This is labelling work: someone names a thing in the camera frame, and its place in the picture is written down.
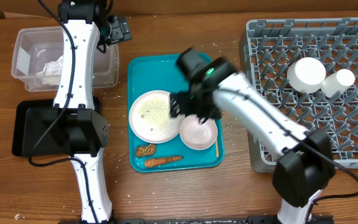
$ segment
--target white bowl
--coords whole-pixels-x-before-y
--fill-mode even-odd
[[[185,115],[171,118],[169,95],[162,90],[148,91],[132,104],[129,110],[129,126],[134,134],[148,143],[163,143],[179,134]]]
[[[185,145],[194,150],[211,147],[218,136],[218,127],[213,119],[200,124],[196,115],[189,115],[180,125],[180,138]]]

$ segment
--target dish rack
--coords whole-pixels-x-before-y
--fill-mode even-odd
[[[255,89],[297,123],[326,130],[335,161],[358,169],[358,18],[251,20],[239,48],[241,69]],[[287,70],[303,57],[320,60],[327,76],[347,68],[356,81],[331,98],[321,90],[299,93],[288,84]],[[248,135],[252,167],[273,172],[268,150]]]

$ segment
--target wood grain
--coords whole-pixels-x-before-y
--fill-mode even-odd
[[[222,120],[225,159],[219,166],[158,174],[136,172],[128,160],[126,67],[136,57],[177,54],[189,46],[211,58],[225,55],[238,66],[237,43],[248,20],[318,17],[358,17],[358,11],[128,16],[134,39],[119,45],[119,83],[114,88],[94,91],[101,100],[102,115],[110,124],[104,172],[116,216],[218,218],[276,213],[280,197],[272,187],[272,175],[258,174],[251,168],[247,131],[228,113]],[[80,195],[70,163],[35,168],[26,158],[11,153],[17,104],[55,96],[54,92],[29,93],[20,80],[12,78],[16,35],[23,28],[56,25],[52,19],[0,20],[0,223],[46,224],[81,216]],[[353,180],[338,172],[324,194],[349,193],[356,187]],[[336,223],[358,223],[358,198],[321,202],[314,212],[334,215]],[[20,214],[20,220],[14,219],[16,214]]]
[[[57,6],[62,0],[44,0],[44,2],[54,13],[57,13]],[[320,11],[322,9],[327,11],[358,10],[358,0],[114,0],[112,13],[116,15],[169,15]],[[8,12],[7,18],[20,14],[49,17],[48,13],[34,0],[0,0],[0,11]]]

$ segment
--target teal tray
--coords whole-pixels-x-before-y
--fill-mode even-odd
[[[165,90],[170,93],[186,91],[189,88],[182,72],[175,65],[179,55],[159,55],[135,58],[128,65],[128,113],[133,102],[142,94],[152,90]],[[206,54],[201,56],[211,62]],[[219,157],[216,157],[215,144],[210,148],[196,151],[187,147],[180,139],[179,134],[172,140],[157,144],[157,152],[153,156],[137,158],[135,149],[148,143],[139,139],[128,125],[129,161],[132,167],[139,172],[161,172],[169,170],[183,170],[207,168],[219,165],[224,157],[222,124],[216,120],[218,127]],[[184,159],[160,167],[146,168],[144,161],[150,158],[183,156]]]

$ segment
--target crumpled paper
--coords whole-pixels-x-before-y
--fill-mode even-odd
[[[63,56],[61,56],[56,62],[46,63],[44,69],[41,72],[37,72],[37,75],[61,75],[63,67]],[[59,85],[60,77],[45,77],[42,79],[43,85]]]

